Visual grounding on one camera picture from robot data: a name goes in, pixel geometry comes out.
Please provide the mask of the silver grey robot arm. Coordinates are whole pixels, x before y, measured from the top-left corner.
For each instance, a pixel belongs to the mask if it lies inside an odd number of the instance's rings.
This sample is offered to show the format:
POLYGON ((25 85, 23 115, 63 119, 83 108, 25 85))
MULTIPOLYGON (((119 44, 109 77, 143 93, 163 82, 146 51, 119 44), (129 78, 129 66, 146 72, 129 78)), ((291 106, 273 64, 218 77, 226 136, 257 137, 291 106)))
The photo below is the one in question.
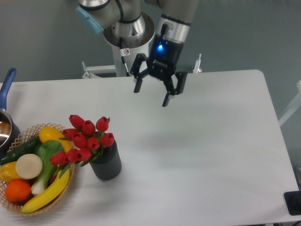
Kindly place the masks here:
POLYGON ((116 75, 132 76, 134 92, 143 78, 154 77, 166 87, 163 106, 183 92, 186 72, 176 65, 193 21, 196 0, 149 0, 162 10, 158 24, 141 10, 139 0, 81 0, 76 14, 92 33, 111 45, 116 75))

